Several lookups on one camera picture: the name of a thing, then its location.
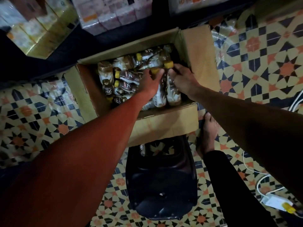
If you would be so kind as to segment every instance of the cardboard flap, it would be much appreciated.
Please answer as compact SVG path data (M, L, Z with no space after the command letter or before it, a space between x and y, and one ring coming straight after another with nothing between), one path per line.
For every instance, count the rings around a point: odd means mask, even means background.
M214 91L220 90L214 41L208 25L182 31L188 60L199 84Z
M136 146L199 129L196 104L172 112L137 120L128 146Z
M78 61L79 64L97 64L100 61L115 59L126 54L136 53L145 49L155 47L161 44L173 43L179 29L171 29L165 32L151 35L130 43L121 45L119 47L97 53L90 57L86 57Z

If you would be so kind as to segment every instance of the foot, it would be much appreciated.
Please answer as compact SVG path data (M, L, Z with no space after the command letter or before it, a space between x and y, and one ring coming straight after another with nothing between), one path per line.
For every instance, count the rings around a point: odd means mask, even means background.
M220 125L217 121L207 112L204 115L205 123L200 136L200 145L197 147L197 153L202 158L204 154L214 150L214 140L218 135Z

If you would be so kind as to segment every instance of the left arm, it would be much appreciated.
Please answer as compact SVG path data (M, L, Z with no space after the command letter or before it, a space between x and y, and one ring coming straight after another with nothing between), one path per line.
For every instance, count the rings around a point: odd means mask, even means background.
M143 105L157 92L164 70L145 70L139 92L68 133L38 156L3 194L0 226L83 227L96 212Z

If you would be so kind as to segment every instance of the black plastic stool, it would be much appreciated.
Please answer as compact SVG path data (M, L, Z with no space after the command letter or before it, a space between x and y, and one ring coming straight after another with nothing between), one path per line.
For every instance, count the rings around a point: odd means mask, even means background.
M140 146L128 150L125 176L131 208L152 220L180 219L197 204L197 173L187 138L170 139L173 155L141 156Z

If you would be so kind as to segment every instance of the cardboard box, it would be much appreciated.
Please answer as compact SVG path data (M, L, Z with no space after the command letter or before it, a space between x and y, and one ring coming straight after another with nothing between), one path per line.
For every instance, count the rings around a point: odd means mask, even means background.
M200 84L219 91L214 42L209 26L187 30L176 28L81 59L76 66L66 72L65 78L76 98L84 121L89 122L110 111L110 104L106 100L99 77L95 72L95 65L99 61L169 43L174 43L181 60L192 68ZM183 135L198 128L197 105L187 99L177 107L141 111L128 146Z

